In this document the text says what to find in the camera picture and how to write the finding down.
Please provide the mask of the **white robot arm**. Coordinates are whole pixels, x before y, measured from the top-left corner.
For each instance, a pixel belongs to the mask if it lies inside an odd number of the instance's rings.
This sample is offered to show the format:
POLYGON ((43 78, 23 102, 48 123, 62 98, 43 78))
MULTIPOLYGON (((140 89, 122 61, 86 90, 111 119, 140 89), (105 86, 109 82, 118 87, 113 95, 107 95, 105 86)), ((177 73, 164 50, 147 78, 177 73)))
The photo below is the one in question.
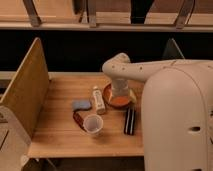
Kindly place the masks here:
POLYGON ((114 97, 129 93, 130 80, 144 84, 145 171, 212 171, 213 60, 133 63, 119 53, 102 71, 111 79, 114 97))

